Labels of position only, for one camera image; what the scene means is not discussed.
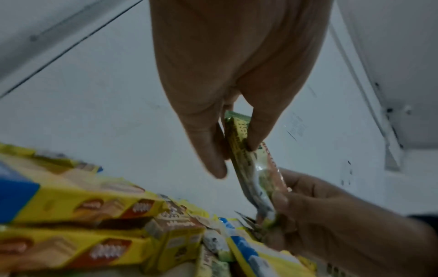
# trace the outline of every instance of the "ceiling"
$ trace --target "ceiling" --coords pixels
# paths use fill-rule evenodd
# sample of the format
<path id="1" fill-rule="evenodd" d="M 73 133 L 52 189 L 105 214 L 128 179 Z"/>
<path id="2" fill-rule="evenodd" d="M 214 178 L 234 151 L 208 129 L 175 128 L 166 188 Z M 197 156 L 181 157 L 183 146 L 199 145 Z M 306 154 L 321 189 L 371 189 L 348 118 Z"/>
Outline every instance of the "ceiling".
<path id="1" fill-rule="evenodd" d="M 338 0 L 404 148 L 438 148 L 438 1 Z"/>

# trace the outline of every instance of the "black line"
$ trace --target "black line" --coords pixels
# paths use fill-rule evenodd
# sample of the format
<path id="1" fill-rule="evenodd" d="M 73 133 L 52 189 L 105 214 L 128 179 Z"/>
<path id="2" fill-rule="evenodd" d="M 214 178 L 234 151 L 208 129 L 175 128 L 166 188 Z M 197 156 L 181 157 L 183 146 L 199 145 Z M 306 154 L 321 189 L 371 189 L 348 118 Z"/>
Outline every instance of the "black line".
<path id="1" fill-rule="evenodd" d="M 10 88 L 9 90 L 7 90 L 4 94 L 0 95 L 0 99 L 2 99 L 3 97 L 5 97 L 6 95 L 8 95 L 9 93 L 11 93 L 13 90 L 15 90 L 16 88 L 18 88 L 19 86 L 21 86 L 22 84 L 24 84 L 25 82 L 27 82 L 30 78 L 32 78 L 33 76 L 37 75 L 38 73 L 40 73 L 43 69 L 45 69 L 46 67 L 48 67 L 52 62 L 58 60 L 60 57 L 62 57 L 64 54 L 66 54 L 67 52 L 69 52 L 70 50 L 72 50 L 73 48 L 75 48 L 77 45 L 79 45 L 81 42 L 83 42 L 84 40 L 86 40 L 87 38 L 89 38 L 90 36 L 94 35 L 95 33 L 97 33 L 98 31 L 100 31 L 101 29 L 103 29 L 105 26 L 107 26 L 108 24 L 110 24 L 111 22 L 113 22 L 114 20 L 116 20 L 117 18 L 119 18 L 122 14 L 126 13 L 127 11 L 129 11 L 130 9 L 132 9 L 133 7 L 137 6 L 139 3 L 143 2 L 143 0 L 138 1 L 137 3 L 135 3 L 134 5 L 132 5 L 131 7 L 127 8 L 126 10 L 124 10 L 123 12 L 121 12 L 120 14 L 116 15 L 114 18 L 112 18 L 110 21 L 108 21 L 107 23 L 103 24 L 102 26 L 100 26 L 99 28 L 97 28 L 96 30 L 92 31 L 91 33 L 89 33 L 87 36 L 83 37 L 82 39 L 80 39 L 78 42 L 76 42 L 75 44 L 73 44 L 72 46 L 70 46 L 69 48 L 67 48 L 66 50 L 62 51 L 59 55 L 57 55 L 56 57 L 54 57 L 53 59 L 51 59 L 50 61 L 48 61 L 47 63 L 45 63 L 43 66 L 41 66 L 39 69 L 37 69 L 36 71 L 34 71 L 33 73 L 31 73 L 29 76 L 27 76 L 26 78 L 24 78 L 23 80 L 21 80 L 20 82 L 18 82 L 15 86 L 13 86 L 12 88 Z"/>
<path id="2" fill-rule="evenodd" d="M 291 135 L 291 137 L 296 141 L 296 142 L 298 142 L 297 141 L 297 139 L 296 138 L 294 138 L 293 136 L 292 136 L 292 134 L 291 133 L 289 133 L 289 131 L 286 131 L 289 135 Z"/>

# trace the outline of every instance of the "dark sleeve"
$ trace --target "dark sleeve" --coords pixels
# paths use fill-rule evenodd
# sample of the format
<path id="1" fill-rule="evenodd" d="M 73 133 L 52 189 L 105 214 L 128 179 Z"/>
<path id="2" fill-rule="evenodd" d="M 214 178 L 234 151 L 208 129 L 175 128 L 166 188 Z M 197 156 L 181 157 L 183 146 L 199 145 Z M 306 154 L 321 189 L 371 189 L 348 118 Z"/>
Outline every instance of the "dark sleeve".
<path id="1" fill-rule="evenodd" d="M 429 224 L 438 235 L 438 215 L 411 215 L 409 217 Z"/>

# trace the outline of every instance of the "thumb nail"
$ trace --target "thumb nail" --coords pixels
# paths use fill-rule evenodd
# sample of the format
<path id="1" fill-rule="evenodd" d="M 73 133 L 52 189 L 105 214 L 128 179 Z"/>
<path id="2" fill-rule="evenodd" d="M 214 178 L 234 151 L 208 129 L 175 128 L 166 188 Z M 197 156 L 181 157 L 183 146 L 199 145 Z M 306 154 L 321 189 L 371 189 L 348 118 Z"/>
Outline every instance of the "thumb nail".
<path id="1" fill-rule="evenodd" d="M 283 193 L 279 191 L 274 191 L 272 194 L 272 202 L 277 210 L 288 210 L 289 199 Z"/>

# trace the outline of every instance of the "human hand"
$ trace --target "human hand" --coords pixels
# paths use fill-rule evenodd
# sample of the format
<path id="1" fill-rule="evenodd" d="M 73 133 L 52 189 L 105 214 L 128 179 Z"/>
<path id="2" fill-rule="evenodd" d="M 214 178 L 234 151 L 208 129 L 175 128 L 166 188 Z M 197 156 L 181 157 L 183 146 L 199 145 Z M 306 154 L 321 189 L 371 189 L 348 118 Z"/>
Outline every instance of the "human hand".
<path id="1" fill-rule="evenodd" d="M 281 227 L 264 242 L 319 258 L 360 277 L 436 276 L 438 236 L 427 224 L 397 215 L 314 177 L 282 169 L 291 193 L 275 192 Z"/>
<path id="2" fill-rule="evenodd" d="M 240 94 L 253 106 L 256 149 L 303 86 L 333 0 L 151 0 L 156 64 L 166 95 L 206 168 L 224 178 L 219 125 Z"/>

